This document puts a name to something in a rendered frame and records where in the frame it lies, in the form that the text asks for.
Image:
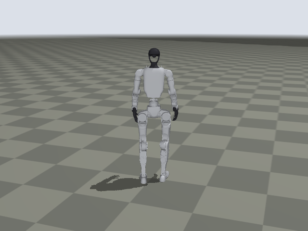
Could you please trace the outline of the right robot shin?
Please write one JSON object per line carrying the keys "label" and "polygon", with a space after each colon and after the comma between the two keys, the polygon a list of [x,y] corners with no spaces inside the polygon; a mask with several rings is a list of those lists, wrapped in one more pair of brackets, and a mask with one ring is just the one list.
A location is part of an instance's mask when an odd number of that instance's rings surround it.
{"label": "right robot shin", "polygon": [[169,142],[166,142],[166,150],[160,151],[160,160],[161,160],[161,175],[166,175],[166,166],[168,161],[168,155],[169,155]]}

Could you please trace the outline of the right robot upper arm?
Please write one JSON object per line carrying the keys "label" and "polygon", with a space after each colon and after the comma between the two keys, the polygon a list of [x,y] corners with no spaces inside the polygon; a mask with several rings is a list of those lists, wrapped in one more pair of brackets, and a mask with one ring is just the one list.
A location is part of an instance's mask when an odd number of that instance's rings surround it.
{"label": "right robot upper arm", "polygon": [[174,78],[173,78],[173,74],[171,70],[168,69],[164,69],[165,71],[165,76],[167,77],[167,83],[169,86],[168,89],[168,94],[171,95],[175,95],[175,89],[174,89]]}

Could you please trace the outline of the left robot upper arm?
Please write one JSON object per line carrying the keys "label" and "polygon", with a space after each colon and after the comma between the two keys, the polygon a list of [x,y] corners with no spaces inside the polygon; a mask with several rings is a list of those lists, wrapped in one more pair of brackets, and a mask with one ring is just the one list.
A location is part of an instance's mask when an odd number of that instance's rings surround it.
{"label": "left robot upper arm", "polygon": [[135,78],[134,78],[134,90],[133,90],[133,94],[135,95],[140,95],[141,89],[139,89],[140,87],[140,83],[141,83],[141,76],[143,76],[143,71],[144,69],[138,69],[135,73]]}

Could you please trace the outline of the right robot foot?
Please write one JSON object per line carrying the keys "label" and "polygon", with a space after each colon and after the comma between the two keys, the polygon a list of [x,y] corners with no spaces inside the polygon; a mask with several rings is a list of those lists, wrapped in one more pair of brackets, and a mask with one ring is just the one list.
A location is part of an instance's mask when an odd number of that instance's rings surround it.
{"label": "right robot foot", "polygon": [[166,178],[169,176],[169,172],[166,171],[166,175],[164,176],[164,174],[160,175],[160,179],[159,181],[160,182],[165,182],[166,181]]}

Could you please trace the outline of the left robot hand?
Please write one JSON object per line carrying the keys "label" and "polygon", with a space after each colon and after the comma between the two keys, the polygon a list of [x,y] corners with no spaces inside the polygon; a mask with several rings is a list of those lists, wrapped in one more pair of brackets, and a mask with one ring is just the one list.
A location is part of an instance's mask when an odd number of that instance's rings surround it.
{"label": "left robot hand", "polygon": [[138,115],[138,114],[136,113],[137,110],[136,110],[135,107],[132,108],[132,112],[133,112],[133,116],[134,116],[135,121],[138,122],[138,118],[137,118],[137,115]]}

